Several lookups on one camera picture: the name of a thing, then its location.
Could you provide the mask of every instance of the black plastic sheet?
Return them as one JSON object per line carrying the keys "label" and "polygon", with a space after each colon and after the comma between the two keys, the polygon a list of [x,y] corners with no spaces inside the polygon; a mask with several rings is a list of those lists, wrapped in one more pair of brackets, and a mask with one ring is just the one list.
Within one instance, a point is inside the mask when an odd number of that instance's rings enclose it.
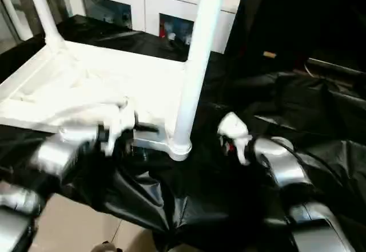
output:
{"label": "black plastic sheet", "polygon": [[[187,55],[186,49],[152,35],[80,16],[61,24],[59,30],[71,41],[178,61]],[[42,45],[42,38],[37,37],[1,55],[2,79]],[[167,244],[185,242],[205,251],[242,251],[270,240],[284,247],[280,240],[286,235],[281,230],[268,231],[286,225],[278,190],[261,186],[261,177],[223,155],[218,143],[220,119],[235,111],[251,133],[293,142],[307,164],[316,199],[340,217],[358,249],[366,247],[366,100],[362,88],[349,89],[292,73],[232,80],[226,65],[222,55],[211,55],[192,132],[193,149],[183,162],[144,149],[121,158],[123,141],[119,140],[112,157],[85,156],[83,169],[72,181],[58,186],[52,177],[27,168],[31,152],[49,134],[0,126],[0,177],[42,190],[46,197],[60,192],[97,211],[152,229]],[[268,246],[266,251],[279,250],[276,245]]]}

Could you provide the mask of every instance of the tiled floor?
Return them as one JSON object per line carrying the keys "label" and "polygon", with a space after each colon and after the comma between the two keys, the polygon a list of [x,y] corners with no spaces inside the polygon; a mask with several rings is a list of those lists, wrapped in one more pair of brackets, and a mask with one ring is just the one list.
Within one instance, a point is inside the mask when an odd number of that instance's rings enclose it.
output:
{"label": "tiled floor", "polygon": [[[89,252],[104,241],[113,242],[124,252],[155,252],[151,231],[60,195],[48,202],[38,226],[29,252]],[[171,252],[198,250],[182,245]]]}

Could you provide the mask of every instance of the white plastic chair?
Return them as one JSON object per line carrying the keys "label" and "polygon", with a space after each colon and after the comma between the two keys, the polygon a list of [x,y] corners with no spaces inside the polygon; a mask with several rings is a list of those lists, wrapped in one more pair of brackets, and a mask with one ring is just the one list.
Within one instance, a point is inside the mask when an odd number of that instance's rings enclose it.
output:
{"label": "white plastic chair", "polygon": [[157,114],[150,122],[161,128],[160,133],[136,133],[135,145],[165,151],[176,161],[184,160],[192,148],[190,133],[222,0],[200,0],[186,62],[66,41],[56,28],[46,0],[33,1],[46,34],[46,46],[0,85],[0,123],[34,128],[37,119],[26,119],[32,117],[31,112],[24,119],[16,118],[28,104],[18,101],[22,95],[35,90],[40,83],[44,85],[49,76],[57,78],[57,74],[65,73],[63,82],[57,80],[58,86],[62,86],[73,74],[87,73],[84,68],[103,69],[103,75],[122,74],[121,94],[125,92],[125,96],[135,98],[147,111]]}

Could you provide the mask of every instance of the beige floor tile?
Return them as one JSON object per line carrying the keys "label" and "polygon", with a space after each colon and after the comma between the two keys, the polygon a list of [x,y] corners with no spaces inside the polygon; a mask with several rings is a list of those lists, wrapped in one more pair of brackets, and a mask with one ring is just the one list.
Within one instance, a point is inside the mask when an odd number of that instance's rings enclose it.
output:
{"label": "beige floor tile", "polygon": [[[127,221],[121,222],[113,243],[124,252],[156,251],[152,232]],[[181,245],[171,249],[170,252],[199,252],[199,250],[188,245]]]}
{"label": "beige floor tile", "polygon": [[112,241],[120,222],[54,195],[38,221],[38,233],[29,252],[89,252],[103,241]]}

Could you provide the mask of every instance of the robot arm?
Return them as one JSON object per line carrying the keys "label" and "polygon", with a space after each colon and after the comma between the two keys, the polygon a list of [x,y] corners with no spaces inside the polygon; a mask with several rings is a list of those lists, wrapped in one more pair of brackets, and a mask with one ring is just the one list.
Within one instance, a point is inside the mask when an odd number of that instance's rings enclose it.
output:
{"label": "robot arm", "polygon": [[[253,139],[243,121],[234,113],[227,114],[218,127],[220,140],[234,144],[242,165],[255,164],[270,174],[280,190],[301,183],[312,186],[291,142],[280,137]],[[224,149],[231,148],[222,144]],[[294,249],[299,252],[354,252],[337,218],[318,202],[305,202],[289,207],[287,226],[291,227]]]}
{"label": "robot arm", "polygon": [[135,112],[129,104],[120,109],[109,127],[66,123],[38,148],[31,157],[30,166],[53,175],[62,182],[76,168],[81,152],[91,152],[99,145],[105,155],[110,156],[116,139],[135,126]]}
{"label": "robot arm", "polygon": [[0,182],[0,251],[27,251],[37,231],[34,217],[44,201],[35,192]]}

